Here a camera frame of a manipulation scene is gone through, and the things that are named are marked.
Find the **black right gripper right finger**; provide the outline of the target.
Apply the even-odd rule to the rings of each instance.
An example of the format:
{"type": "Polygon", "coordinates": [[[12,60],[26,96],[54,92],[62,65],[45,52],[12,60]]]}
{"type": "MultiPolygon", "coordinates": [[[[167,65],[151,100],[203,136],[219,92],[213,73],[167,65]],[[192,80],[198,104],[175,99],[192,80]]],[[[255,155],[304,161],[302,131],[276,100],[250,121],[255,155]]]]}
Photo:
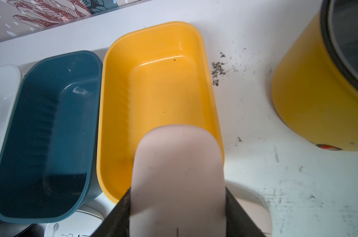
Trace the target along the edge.
{"type": "Polygon", "coordinates": [[[228,188],[225,193],[226,236],[265,237],[228,188]]]}

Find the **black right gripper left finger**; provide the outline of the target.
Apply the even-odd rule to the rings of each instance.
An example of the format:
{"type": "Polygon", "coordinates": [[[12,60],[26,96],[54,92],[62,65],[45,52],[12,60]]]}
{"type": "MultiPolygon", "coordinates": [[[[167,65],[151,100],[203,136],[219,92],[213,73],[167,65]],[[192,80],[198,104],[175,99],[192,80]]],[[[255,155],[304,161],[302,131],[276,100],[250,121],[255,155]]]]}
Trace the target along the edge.
{"type": "Polygon", "coordinates": [[[129,237],[131,189],[129,188],[115,208],[91,235],[92,237],[129,237]]]}

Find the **pink mouse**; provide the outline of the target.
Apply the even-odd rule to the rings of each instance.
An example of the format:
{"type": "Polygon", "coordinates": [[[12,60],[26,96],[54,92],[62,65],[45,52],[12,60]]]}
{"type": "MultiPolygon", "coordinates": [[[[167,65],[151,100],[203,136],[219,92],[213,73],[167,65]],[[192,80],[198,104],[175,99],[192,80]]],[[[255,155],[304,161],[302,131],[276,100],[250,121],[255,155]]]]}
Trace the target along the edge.
{"type": "Polygon", "coordinates": [[[225,184],[263,234],[266,237],[271,237],[273,231],[272,219],[258,194],[230,181],[226,181],[225,184]]]}
{"type": "Polygon", "coordinates": [[[222,154],[207,130],[165,125],[139,142],[131,183],[130,236],[224,237],[225,203],[222,154]]]}

